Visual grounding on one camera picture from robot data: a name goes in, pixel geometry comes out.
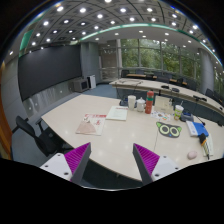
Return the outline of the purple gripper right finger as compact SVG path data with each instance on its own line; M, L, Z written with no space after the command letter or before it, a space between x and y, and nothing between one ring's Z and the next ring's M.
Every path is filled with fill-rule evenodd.
M136 143L133 144L133 155L144 185L164 178L179 170L179 166L168 156L159 156Z

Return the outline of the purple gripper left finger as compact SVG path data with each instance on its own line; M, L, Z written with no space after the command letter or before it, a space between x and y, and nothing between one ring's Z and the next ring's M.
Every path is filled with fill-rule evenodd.
M91 144L81 145L66 154L56 153L41 169L65 180L79 184L91 154Z

